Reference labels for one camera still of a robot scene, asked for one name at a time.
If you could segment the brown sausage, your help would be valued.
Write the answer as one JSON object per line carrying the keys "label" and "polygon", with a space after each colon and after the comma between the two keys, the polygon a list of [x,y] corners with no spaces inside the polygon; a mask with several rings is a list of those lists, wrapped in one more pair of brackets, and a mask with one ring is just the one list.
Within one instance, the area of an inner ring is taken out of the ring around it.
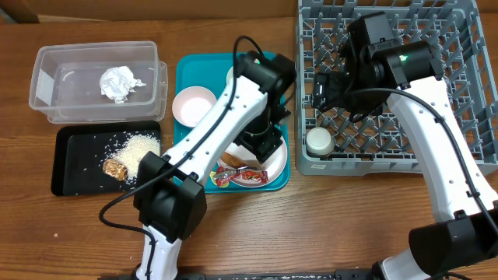
{"label": "brown sausage", "polygon": [[243,161],[242,159],[239,159],[236,156],[233,156],[232,154],[228,152],[224,152],[223,155],[220,158],[227,166],[230,166],[234,169],[240,169],[240,168],[245,168],[245,167],[253,167],[250,163],[247,163]]}

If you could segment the red snack wrapper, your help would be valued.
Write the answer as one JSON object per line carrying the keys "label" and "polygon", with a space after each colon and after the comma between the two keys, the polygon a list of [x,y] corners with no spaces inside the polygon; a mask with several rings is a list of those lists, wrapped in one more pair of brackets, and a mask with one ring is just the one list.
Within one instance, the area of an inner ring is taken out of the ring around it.
{"label": "red snack wrapper", "polygon": [[222,181],[220,187],[226,187],[231,181],[243,180],[251,183],[268,183],[268,174],[264,170],[245,167],[240,169],[231,169],[219,166],[217,171]]}

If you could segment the white plastic cup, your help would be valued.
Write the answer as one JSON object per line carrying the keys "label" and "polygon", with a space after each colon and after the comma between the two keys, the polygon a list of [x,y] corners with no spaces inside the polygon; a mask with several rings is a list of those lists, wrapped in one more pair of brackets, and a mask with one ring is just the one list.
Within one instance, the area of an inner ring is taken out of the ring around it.
{"label": "white plastic cup", "polygon": [[316,158],[329,157],[334,151],[335,140],[326,128],[312,128],[306,135],[307,154]]}

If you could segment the white bowl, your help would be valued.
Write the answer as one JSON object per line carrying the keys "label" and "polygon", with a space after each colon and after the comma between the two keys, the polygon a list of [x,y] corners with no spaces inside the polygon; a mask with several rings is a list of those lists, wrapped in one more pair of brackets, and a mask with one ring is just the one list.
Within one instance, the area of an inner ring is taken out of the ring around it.
{"label": "white bowl", "polygon": [[233,78],[233,67],[231,67],[229,69],[229,71],[226,73],[226,85],[229,86],[230,85],[230,81],[232,80]]}

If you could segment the pile of white rice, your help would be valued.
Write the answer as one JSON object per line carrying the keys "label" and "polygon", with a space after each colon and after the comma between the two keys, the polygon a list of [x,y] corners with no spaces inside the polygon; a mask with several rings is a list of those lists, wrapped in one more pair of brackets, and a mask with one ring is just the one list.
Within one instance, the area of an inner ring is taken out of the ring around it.
{"label": "pile of white rice", "polygon": [[117,163],[120,163],[127,171],[124,181],[127,184],[134,184],[137,180],[139,164],[142,158],[152,152],[157,156],[160,154],[160,140],[151,135],[132,135],[114,154],[108,156]]}

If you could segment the brown food chunk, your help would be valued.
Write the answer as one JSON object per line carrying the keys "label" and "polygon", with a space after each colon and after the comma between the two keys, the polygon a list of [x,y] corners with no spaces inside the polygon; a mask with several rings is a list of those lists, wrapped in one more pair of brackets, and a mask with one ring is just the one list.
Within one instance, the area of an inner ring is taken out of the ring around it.
{"label": "brown food chunk", "polygon": [[107,159],[103,163],[103,172],[118,181],[124,181],[128,178],[128,169],[115,159]]}

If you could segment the white napkin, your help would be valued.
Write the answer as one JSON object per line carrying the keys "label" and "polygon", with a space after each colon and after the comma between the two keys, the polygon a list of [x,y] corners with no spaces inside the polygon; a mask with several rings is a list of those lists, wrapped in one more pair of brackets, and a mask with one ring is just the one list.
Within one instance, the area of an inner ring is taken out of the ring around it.
{"label": "white napkin", "polygon": [[146,86],[141,79],[136,79],[128,66],[109,68],[100,77],[101,94],[115,103],[124,103],[128,94],[135,91],[135,87]]}

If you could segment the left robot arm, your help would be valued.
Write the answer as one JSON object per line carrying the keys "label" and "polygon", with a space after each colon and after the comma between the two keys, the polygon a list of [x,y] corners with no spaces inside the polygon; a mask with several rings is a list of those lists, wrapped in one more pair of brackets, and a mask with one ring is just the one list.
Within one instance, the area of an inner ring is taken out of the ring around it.
{"label": "left robot arm", "polygon": [[207,209],[205,184],[231,144],[241,145],[260,163],[283,144],[279,123],[290,115],[281,103],[296,79],[295,64],[256,51],[234,62],[233,76],[216,104],[163,156],[140,162],[133,205],[146,232],[142,262],[134,279],[174,279],[181,243]]}

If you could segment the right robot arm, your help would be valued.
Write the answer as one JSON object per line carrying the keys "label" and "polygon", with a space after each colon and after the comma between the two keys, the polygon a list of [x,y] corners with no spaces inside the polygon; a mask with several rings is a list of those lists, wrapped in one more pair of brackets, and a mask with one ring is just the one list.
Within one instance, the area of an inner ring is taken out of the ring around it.
{"label": "right robot arm", "polygon": [[392,112],[430,193],[434,224],[412,229],[409,248],[378,261],[371,279],[445,279],[497,256],[497,194],[455,119],[444,70],[424,40],[402,44],[384,12],[361,16],[340,49],[345,73],[318,73],[314,106],[347,110],[351,122]]}

